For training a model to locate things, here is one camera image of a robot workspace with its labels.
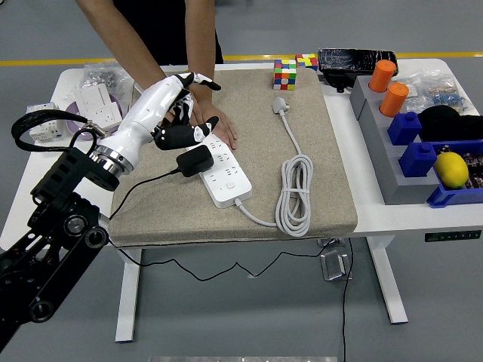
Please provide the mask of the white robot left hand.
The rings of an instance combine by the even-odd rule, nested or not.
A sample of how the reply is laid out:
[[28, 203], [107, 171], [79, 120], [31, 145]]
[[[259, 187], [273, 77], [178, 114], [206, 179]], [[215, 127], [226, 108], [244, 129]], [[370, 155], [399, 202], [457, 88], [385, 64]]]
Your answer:
[[[153, 139], [161, 142], [162, 150], [200, 143], [215, 128], [217, 119], [212, 118], [207, 124], [196, 127], [188, 125], [192, 112], [188, 87], [193, 83], [213, 91], [221, 89], [208, 77], [195, 72], [175, 74], [157, 82], [141, 94], [115, 134], [99, 141], [91, 157], [109, 159], [120, 167], [122, 173], [129, 173], [139, 162], [141, 147]], [[166, 113], [177, 104], [186, 105], [181, 109], [185, 118], [167, 130], [156, 130]]]

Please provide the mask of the person's left hand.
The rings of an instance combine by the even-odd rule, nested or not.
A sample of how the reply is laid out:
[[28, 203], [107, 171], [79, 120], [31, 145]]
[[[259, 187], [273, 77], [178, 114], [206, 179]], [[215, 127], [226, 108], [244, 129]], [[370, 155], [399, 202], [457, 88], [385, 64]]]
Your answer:
[[213, 129], [213, 133], [220, 140], [224, 141], [231, 150], [235, 150], [237, 148], [236, 141], [238, 139], [235, 128], [226, 114], [216, 106], [213, 106], [211, 102], [206, 101], [200, 103], [195, 101], [192, 117], [190, 118], [189, 123], [191, 125], [200, 125], [214, 116], [218, 117], [218, 122]]

